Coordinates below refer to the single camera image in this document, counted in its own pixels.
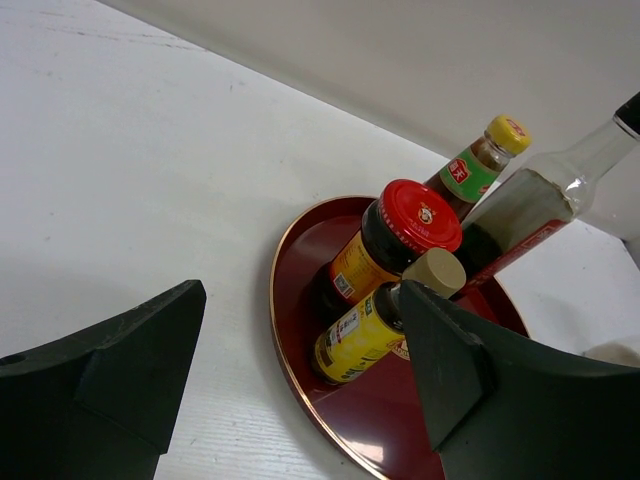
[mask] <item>black bottle cap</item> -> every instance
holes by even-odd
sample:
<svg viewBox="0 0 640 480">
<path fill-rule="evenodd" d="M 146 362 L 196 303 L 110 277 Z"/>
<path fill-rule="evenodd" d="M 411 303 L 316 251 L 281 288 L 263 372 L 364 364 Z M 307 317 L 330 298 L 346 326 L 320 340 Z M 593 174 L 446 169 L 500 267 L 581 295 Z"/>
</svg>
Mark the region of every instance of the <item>black bottle cap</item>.
<svg viewBox="0 0 640 480">
<path fill-rule="evenodd" d="M 640 135 L 640 92 L 616 111 L 616 117 L 631 130 Z"/>
</svg>

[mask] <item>red lid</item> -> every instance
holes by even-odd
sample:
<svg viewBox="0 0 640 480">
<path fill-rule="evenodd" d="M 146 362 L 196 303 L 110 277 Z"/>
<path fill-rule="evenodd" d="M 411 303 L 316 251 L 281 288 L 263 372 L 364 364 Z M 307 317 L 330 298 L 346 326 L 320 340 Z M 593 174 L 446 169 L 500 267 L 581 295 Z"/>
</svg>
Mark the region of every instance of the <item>red lid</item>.
<svg viewBox="0 0 640 480">
<path fill-rule="evenodd" d="M 394 180 L 380 197 L 380 214 L 389 229 L 413 251 L 433 247 L 450 252 L 462 242 L 455 212 L 435 191 L 413 180 Z"/>
</svg>

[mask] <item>yellow bottle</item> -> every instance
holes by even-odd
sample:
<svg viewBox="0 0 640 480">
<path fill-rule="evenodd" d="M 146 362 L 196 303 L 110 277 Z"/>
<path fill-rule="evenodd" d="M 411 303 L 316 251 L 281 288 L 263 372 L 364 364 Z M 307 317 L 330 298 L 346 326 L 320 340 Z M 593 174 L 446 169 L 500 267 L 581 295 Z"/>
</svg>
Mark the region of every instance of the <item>yellow bottle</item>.
<svg viewBox="0 0 640 480">
<path fill-rule="evenodd" d="M 465 284 L 466 275 L 451 253 L 432 248 L 405 270 L 402 280 L 415 280 L 449 298 Z M 404 340 L 399 287 L 381 285 L 318 337 L 311 364 L 326 382 L 354 380 Z"/>
</svg>

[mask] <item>condiment bottle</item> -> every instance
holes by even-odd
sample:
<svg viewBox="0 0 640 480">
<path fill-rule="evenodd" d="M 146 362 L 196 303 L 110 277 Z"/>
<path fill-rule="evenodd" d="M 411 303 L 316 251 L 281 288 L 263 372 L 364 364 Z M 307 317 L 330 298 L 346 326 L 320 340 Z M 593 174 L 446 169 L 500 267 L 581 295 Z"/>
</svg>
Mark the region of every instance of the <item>condiment bottle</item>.
<svg viewBox="0 0 640 480">
<path fill-rule="evenodd" d="M 462 221 L 509 161 L 530 144 L 531 135 L 521 123 L 498 115 L 480 138 L 424 184 L 438 192 Z"/>
<path fill-rule="evenodd" d="M 640 93 L 568 150 L 531 157 L 463 222 L 456 257 L 469 281 L 460 294 L 588 210 L 598 180 L 639 140 Z"/>
<path fill-rule="evenodd" d="M 433 247 L 454 251 L 460 222 L 433 190 L 412 180 L 394 180 L 362 216 L 361 228 L 313 281 L 319 316 L 335 320 Z"/>
<path fill-rule="evenodd" d="M 432 248 L 405 270 L 402 280 L 415 280 L 448 298 L 466 277 L 451 253 Z M 311 358 L 316 374 L 327 383 L 348 383 L 401 343 L 399 291 L 400 282 L 378 287 L 320 335 Z"/>
</svg>

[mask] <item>glass bottle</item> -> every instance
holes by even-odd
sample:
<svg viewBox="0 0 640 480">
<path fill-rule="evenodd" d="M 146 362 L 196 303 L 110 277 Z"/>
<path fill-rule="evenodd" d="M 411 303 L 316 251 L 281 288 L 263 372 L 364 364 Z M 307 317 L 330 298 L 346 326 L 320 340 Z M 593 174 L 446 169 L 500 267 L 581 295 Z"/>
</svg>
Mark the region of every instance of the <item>glass bottle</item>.
<svg viewBox="0 0 640 480">
<path fill-rule="evenodd" d="M 498 115 L 484 134 L 460 152 L 424 184 L 435 190 L 464 219 L 489 190 L 500 172 L 531 144 L 521 123 Z"/>
<path fill-rule="evenodd" d="M 481 285 L 589 209 L 598 180 L 640 140 L 640 93 L 568 150 L 534 155 L 463 222 L 455 252 Z"/>
</svg>

